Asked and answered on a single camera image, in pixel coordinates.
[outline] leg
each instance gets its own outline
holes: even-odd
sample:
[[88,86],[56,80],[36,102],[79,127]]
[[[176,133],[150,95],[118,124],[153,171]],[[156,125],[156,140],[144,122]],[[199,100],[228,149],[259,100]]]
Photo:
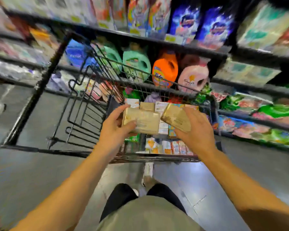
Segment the leg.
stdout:
[[124,183],[116,185],[106,202],[100,222],[110,213],[118,210],[123,205],[137,198],[138,196],[129,185]]
[[179,198],[170,190],[170,188],[162,183],[156,183],[147,193],[147,195],[157,196],[166,199],[175,205],[178,209],[186,214],[186,211]]

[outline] person's left hand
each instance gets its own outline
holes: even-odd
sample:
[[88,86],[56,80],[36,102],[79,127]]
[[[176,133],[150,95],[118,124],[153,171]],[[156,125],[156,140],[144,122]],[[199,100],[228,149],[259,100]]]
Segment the person's left hand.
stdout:
[[121,113],[129,107],[130,105],[125,104],[112,111],[103,123],[100,139],[95,146],[95,148],[99,147],[100,150],[107,153],[112,158],[118,153],[119,148],[126,138],[137,135],[135,133],[130,133],[136,128],[136,121],[131,121],[120,127],[122,123]]

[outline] bar soap box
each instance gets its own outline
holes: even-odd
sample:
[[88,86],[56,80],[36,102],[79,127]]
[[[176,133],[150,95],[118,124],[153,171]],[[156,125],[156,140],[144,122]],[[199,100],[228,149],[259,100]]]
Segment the bar soap box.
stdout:
[[137,120],[137,126],[134,130],[135,133],[148,135],[158,134],[160,113],[138,108],[126,108],[123,112],[122,125],[126,125],[133,120]]
[[183,132],[190,132],[191,130],[190,121],[185,111],[172,103],[169,103],[165,108],[161,120]]

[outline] orange detergent bottle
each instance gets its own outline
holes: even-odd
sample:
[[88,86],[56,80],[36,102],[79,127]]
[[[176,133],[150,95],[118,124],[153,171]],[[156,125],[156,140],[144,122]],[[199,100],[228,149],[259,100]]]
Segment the orange detergent bottle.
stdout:
[[170,88],[178,76],[178,62],[174,52],[164,52],[152,69],[153,82],[157,87]]

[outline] aisle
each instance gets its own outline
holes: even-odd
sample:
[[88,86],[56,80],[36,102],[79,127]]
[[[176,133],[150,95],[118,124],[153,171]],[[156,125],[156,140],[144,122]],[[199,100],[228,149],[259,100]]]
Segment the aisle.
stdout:
[[[7,110],[0,116],[0,141],[29,95],[30,89],[15,87],[5,98]],[[20,142],[47,147],[45,138],[52,135],[64,103],[63,97],[43,94]],[[222,143],[237,166],[289,204],[289,153],[226,138],[222,138]],[[82,161],[76,157],[0,149],[0,227],[15,225]],[[76,231],[96,228],[106,198],[117,183],[141,188],[142,168],[142,163],[109,165]],[[178,195],[187,213],[206,231],[249,230],[203,163],[157,163],[154,176]]]

